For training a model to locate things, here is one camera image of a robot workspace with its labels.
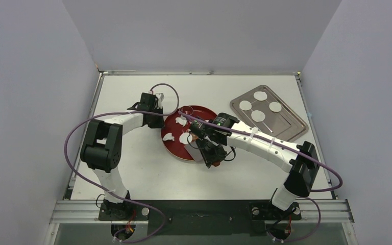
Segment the round cut dough wrapper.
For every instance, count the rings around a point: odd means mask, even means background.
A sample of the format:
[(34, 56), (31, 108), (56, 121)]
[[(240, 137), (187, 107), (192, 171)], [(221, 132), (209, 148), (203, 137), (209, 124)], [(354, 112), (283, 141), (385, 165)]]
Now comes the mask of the round cut dough wrapper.
[(184, 132), (179, 137), (179, 142), (183, 145), (188, 145), (192, 141), (193, 141), (193, 137), (192, 137), (191, 133), (189, 133), (189, 132)]

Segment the round red lacquer tray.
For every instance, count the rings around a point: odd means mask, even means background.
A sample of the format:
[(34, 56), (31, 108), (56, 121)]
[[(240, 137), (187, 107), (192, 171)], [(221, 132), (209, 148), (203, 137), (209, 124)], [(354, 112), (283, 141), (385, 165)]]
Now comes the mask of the round red lacquer tray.
[(182, 127), (181, 125), (175, 123), (176, 117), (182, 117), (181, 114), (179, 114), (179, 111), (196, 118), (201, 118), (205, 121), (214, 120), (217, 116), (217, 113), (203, 106), (197, 106), (197, 105), (182, 106), (178, 109), (177, 112), (168, 116), (164, 120), (165, 127), (161, 129), (161, 138), (163, 138), (163, 136), (169, 132), (172, 132), (172, 134), (175, 137), (174, 141), (162, 141), (166, 149), (172, 155), (174, 155), (175, 157), (181, 160), (194, 161), (191, 158), (191, 156), (187, 153), (187, 151), (184, 149), (185, 145), (179, 142), (180, 135), (184, 132), (188, 132), (188, 129), (190, 127), (189, 121), (185, 127)]

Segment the white dough piece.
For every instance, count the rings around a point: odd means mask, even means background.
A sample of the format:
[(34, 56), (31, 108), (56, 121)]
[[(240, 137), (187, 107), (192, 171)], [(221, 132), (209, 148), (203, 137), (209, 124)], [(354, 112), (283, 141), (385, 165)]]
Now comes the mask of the white dough piece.
[(166, 133), (166, 134), (163, 136), (162, 140), (163, 140), (163, 141), (174, 141), (174, 140), (175, 140), (175, 137), (174, 137), (174, 135), (172, 134), (172, 132), (169, 132), (169, 133)]

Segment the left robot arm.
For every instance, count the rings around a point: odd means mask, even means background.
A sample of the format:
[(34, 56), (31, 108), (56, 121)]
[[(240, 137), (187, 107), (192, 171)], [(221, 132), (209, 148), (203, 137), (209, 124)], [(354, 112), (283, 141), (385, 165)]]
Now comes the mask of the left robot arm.
[(134, 214), (134, 205), (128, 202), (130, 192), (117, 168), (123, 136), (144, 126), (162, 129), (163, 100), (163, 93), (143, 93), (140, 101), (128, 108), (124, 115), (105, 120), (93, 119), (88, 123), (80, 158), (105, 188), (101, 213), (116, 219), (129, 219)]

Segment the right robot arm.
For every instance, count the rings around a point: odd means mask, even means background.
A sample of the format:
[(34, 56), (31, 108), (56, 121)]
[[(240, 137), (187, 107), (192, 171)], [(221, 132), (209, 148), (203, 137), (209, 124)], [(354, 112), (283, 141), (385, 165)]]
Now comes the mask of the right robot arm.
[(207, 167), (228, 161), (225, 150), (228, 146), (233, 155), (236, 149), (242, 149), (287, 173), (285, 181), (274, 191), (267, 205), (272, 217), (280, 218), (293, 211), (297, 198), (309, 197), (320, 168), (312, 143), (304, 141), (297, 144), (269, 136), (226, 113), (220, 113), (211, 121), (189, 115), (185, 118), (190, 123), (189, 132), (196, 136), (196, 149)]

